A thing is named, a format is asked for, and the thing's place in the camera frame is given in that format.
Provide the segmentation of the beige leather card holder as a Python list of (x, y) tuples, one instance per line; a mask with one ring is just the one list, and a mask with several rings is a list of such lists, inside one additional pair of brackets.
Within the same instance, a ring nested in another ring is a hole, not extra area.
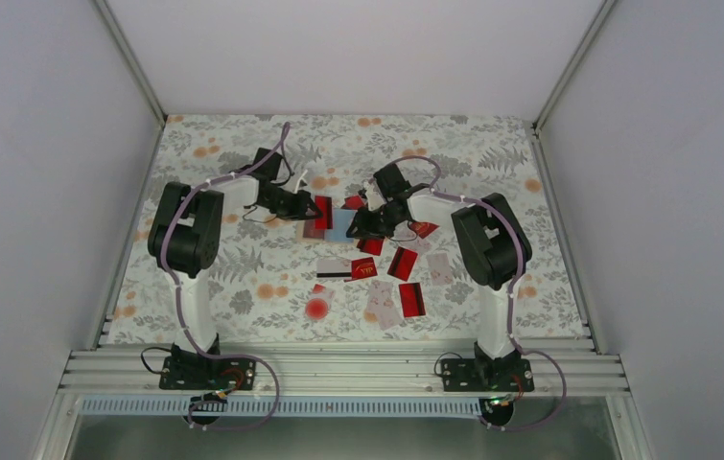
[(300, 242), (353, 243), (347, 236), (350, 224), (355, 217), (354, 210), (335, 208), (330, 221), (306, 220), (297, 225), (296, 238)]

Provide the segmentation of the red magnetic stripe card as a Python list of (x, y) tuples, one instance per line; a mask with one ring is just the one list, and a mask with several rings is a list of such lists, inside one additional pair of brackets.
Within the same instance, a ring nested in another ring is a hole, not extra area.
[(329, 196), (317, 195), (315, 197), (315, 205), (319, 212), (319, 216), (315, 219), (316, 226), (330, 230), (333, 228), (333, 201)]

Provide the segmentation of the red VIP card small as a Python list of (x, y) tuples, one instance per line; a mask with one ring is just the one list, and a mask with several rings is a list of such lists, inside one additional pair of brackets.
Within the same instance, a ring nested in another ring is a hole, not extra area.
[(431, 222), (413, 221), (409, 223), (408, 228), (417, 238), (424, 240), (434, 233), (439, 226)]

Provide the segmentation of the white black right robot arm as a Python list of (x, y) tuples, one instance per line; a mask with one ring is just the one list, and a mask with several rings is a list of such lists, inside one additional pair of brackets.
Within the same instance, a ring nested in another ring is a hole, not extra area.
[(448, 194), (434, 181), (412, 185), (396, 160), (375, 172), (371, 181), (373, 189), (363, 192), (367, 204), (357, 211), (347, 235), (357, 240), (389, 238), (407, 221), (455, 232), (463, 265), (479, 285), (474, 375), (484, 389), (499, 389), (523, 354), (514, 334), (516, 286), (532, 258), (507, 199), (499, 193), (484, 198)]

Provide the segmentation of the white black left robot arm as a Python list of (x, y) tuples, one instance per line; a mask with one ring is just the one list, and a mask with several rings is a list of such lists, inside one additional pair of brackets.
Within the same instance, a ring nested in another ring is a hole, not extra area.
[(220, 352), (220, 338), (211, 314), (208, 278), (219, 255), (226, 207), (264, 208), (288, 221), (324, 216), (310, 193), (299, 187), (289, 191), (288, 181), (277, 179), (281, 167), (293, 178), (284, 147), (259, 148), (251, 164), (227, 175), (225, 192), (215, 190), (210, 182), (196, 188), (177, 181), (165, 185), (148, 252), (172, 284), (180, 331), (161, 375), (207, 388), (224, 374), (215, 356)]

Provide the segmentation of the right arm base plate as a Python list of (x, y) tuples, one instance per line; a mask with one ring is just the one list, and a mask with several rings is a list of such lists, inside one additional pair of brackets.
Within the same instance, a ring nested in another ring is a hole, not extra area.
[(527, 359), (480, 366), (474, 358), (443, 358), (438, 374), (443, 389), (453, 393), (532, 392), (535, 382)]

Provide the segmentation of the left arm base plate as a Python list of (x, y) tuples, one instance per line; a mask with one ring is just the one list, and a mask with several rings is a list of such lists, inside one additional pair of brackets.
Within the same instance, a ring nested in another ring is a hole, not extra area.
[(164, 361), (158, 386), (162, 390), (243, 390), (253, 388), (257, 362), (234, 358), (211, 360), (197, 356), (193, 360), (168, 357)]

